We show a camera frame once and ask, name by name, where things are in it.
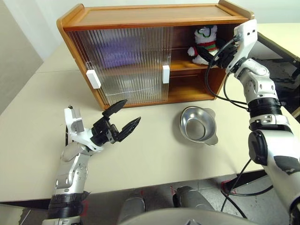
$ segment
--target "white table surface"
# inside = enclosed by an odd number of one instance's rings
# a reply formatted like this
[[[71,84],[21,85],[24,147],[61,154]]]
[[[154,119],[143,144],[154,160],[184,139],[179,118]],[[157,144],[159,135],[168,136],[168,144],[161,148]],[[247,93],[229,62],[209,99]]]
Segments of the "white table surface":
[[[242,86],[228,80],[228,95],[244,100]],[[101,117],[99,106],[64,44],[46,60],[0,116],[0,201],[49,198],[65,145],[64,111],[81,109],[85,127]],[[216,113],[216,146],[193,143],[179,131],[187,106]],[[299,123],[282,108],[296,136]],[[205,179],[238,173],[249,159],[249,114],[222,100],[125,108],[111,117],[121,129],[141,122],[123,142],[105,144],[91,157],[85,190],[92,193]],[[259,170],[253,162],[247,171]]]
[[[260,23],[258,32],[300,60],[300,23]]]

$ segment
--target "stuffed toy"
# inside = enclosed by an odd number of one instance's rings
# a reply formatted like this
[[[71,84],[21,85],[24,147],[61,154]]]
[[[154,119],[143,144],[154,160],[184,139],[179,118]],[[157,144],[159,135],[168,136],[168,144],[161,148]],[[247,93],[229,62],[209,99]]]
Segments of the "stuffed toy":
[[[197,46],[190,47],[187,53],[189,56],[196,56],[192,60],[193,63],[208,65],[208,62],[198,55],[197,48],[204,47],[212,55],[215,55],[218,52],[218,48],[216,46],[217,26],[206,25],[205,27],[197,29],[194,34]]]

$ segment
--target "black cable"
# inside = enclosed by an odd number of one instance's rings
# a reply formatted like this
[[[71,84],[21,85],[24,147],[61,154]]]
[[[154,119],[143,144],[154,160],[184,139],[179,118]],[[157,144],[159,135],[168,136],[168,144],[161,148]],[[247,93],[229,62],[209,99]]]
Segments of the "black cable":
[[[273,188],[273,185],[271,185],[270,187],[264,189],[263,191],[256,192],[256,193],[250,193],[250,194],[238,194],[238,193],[231,193],[231,192],[230,192],[229,195],[240,196],[240,197],[256,196],[256,195],[264,194],[264,193],[270,191],[272,188]]]
[[[67,146],[68,143],[69,143],[69,141],[68,141],[69,134],[68,134],[68,128],[67,128],[67,126],[66,126],[66,134],[65,134],[65,136],[66,136],[66,146]]]
[[[245,171],[246,167],[249,165],[250,162],[251,162],[251,159],[248,160],[248,162],[246,163],[246,165],[244,166],[244,168],[243,168],[243,169],[241,170],[241,172],[239,173],[239,175],[238,175],[238,177],[237,177],[235,183],[233,184],[233,186],[232,186],[231,189],[229,190],[229,193],[234,189],[235,185],[238,183],[238,181],[239,181],[241,175],[243,174],[243,172]],[[225,198],[225,200],[224,200],[224,202],[223,202],[223,205],[222,205],[222,208],[221,208],[221,212],[222,212],[223,209],[224,209],[224,206],[225,206],[225,204],[226,204],[226,201],[227,201],[227,198]]]
[[[215,96],[215,97],[217,97],[217,98],[219,98],[219,99],[225,100],[225,101],[229,101],[229,100],[228,100],[227,98],[220,97],[219,95],[215,94],[215,93],[212,91],[212,89],[210,88],[210,85],[209,85],[209,83],[208,83],[208,74],[209,74],[210,69],[211,69],[211,67],[212,67],[212,64],[215,62],[217,56],[218,56],[225,48],[227,48],[227,47],[228,47],[231,43],[233,43],[233,42],[234,42],[234,39],[231,39],[231,40],[228,41],[222,48],[219,49],[219,51],[214,55],[214,57],[213,57],[213,58],[211,59],[211,61],[209,62],[208,66],[207,66],[207,69],[206,69],[206,71],[205,71],[205,76],[204,76],[204,78],[205,78],[205,85],[206,85],[207,89],[210,91],[210,93],[211,93],[213,96]],[[235,100],[232,100],[232,101],[235,102],[235,103],[240,103],[240,104],[243,104],[243,105],[247,105],[247,103],[245,103],[245,102],[240,102],[240,101],[235,101]]]
[[[226,198],[226,200],[228,199],[228,201],[230,201],[231,204],[239,211],[239,213],[242,215],[242,217],[245,218],[245,219],[247,219],[247,217],[244,214],[244,212],[239,208],[239,206],[230,197],[228,197],[228,195],[223,190],[221,190],[221,193],[224,195],[224,197]]]
[[[225,97],[228,99],[229,102],[231,102],[231,103],[234,104],[235,106],[237,106],[237,107],[239,107],[239,108],[242,108],[242,109],[246,109],[246,110],[248,111],[248,108],[243,107],[243,106],[241,106],[241,105],[238,105],[238,104],[234,103],[234,101],[232,101],[232,100],[228,97],[228,95],[227,95],[227,93],[226,93],[226,83],[227,83],[227,80],[228,80],[229,75],[230,75],[230,72],[226,75],[225,82],[224,82],[224,86],[223,86],[223,91],[224,91]]]

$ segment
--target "ribbed glass panel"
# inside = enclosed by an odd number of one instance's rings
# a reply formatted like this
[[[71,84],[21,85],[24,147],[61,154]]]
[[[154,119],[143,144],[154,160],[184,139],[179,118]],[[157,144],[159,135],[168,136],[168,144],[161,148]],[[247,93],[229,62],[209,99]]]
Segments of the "ribbed glass panel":
[[[172,33],[172,27],[68,32],[110,105],[122,99],[129,104],[167,100],[162,68],[171,62]]]

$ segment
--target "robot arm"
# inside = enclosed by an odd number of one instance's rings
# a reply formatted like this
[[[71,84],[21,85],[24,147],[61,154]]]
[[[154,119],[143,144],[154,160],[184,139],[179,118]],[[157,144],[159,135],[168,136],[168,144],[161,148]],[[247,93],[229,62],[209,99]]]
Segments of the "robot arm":
[[[67,135],[71,142],[61,154],[60,167],[49,204],[48,219],[43,221],[43,225],[81,224],[81,202],[89,194],[84,191],[89,158],[102,151],[104,143],[124,140],[141,119],[139,117],[129,122],[121,132],[118,132],[114,124],[110,124],[109,117],[119,111],[126,102],[127,100],[122,100],[110,106],[102,113],[103,117],[94,123],[92,129],[83,127],[79,110],[71,106],[65,109]]]
[[[236,49],[231,50],[234,55],[223,54],[220,62],[223,62],[221,66],[226,68],[226,72],[234,73],[244,87],[252,131],[248,139],[249,155],[255,163],[263,166],[293,220],[300,211],[299,140],[293,135],[288,119],[281,113],[268,69],[253,59],[247,59],[257,41],[256,20],[236,27],[234,34],[238,40]]]

